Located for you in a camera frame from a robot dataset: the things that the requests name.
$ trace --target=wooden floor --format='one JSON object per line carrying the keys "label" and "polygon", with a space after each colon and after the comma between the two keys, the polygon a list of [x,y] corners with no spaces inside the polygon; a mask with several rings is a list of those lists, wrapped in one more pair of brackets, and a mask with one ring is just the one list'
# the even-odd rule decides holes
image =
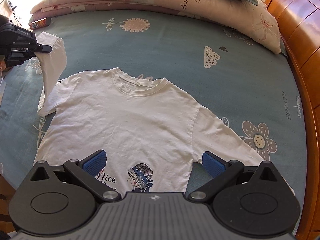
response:
{"label": "wooden floor", "polygon": [[4,222],[8,220],[8,205],[14,193],[15,190],[0,175],[0,230],[5,233],[10,233],[15,230],[12,223]]}

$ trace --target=metal screw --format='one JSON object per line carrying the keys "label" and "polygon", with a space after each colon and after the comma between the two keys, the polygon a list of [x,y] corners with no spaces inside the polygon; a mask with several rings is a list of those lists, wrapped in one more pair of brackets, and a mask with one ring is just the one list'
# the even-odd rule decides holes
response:
{"label": "metal screw", "polygon": [[106,191],[105,193],[103,193],[102,196],[106,199],[115,199],[118,197],[118,193],[110,190],[110,191]]}
{"label": "metal screw", "polygon": [[193,199],[204,199],[207,195],[202,191],[194,191],[190,194]]}

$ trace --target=pink blanket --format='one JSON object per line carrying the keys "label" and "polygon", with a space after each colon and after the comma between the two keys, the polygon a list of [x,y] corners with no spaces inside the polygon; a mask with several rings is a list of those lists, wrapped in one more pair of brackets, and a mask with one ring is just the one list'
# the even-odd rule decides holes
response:
{"label": "pink blanket", "polygon": [[239,0],[43,0],[33,7],[30,22],[78,11],[147,10],[209,20],[234,28],[280,53],[276,19],[258,0],[258,6]]}

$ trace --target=mattress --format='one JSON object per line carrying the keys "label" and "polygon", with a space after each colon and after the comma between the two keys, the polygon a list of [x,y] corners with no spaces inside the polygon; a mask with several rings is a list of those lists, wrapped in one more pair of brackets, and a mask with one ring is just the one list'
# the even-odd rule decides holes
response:
{"label": "mattress", "polygon": [[[64,39],[67,67],[61,79],[119,67],[134,77],[165,77],[188,92],[275,164],[302,208],[307,169],[303,107],[282,53],[275,55],[232,28],[148,11],[77,12],[54,17],[36,33],[42,31]],[[54,114],[36,114],[43,88],[36,58],[15,66],[5,81],[0,160],[4,178],[17,188]],[[259,137],[250,132],[253,127],[262,131]],[[210,179],[194,163],[186,194]]]}

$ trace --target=crew neckline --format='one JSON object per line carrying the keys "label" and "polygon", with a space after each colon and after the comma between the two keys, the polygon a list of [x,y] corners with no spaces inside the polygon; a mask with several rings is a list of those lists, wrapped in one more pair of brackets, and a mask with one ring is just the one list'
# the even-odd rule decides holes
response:
{"label": "crew neckline", "polygon": [[[122,92],[130,95],[130,96],[148,96],[151,94],[154,94],[158,92],[161,88],[163,88],[168,81],[163,79],[156,79],[153,81],[147,80],[147,79],[138,79],[135,77],[132,77],[128,75],[127,73],[120,70],[120,68],[114,68],[112,69],[112,75],[114,79],[115,86],[119,88]],[[128,87],[126,87],[121,79],[130,82],[134,85],[143,86],[147,89],[145,90],[131,90]]]}

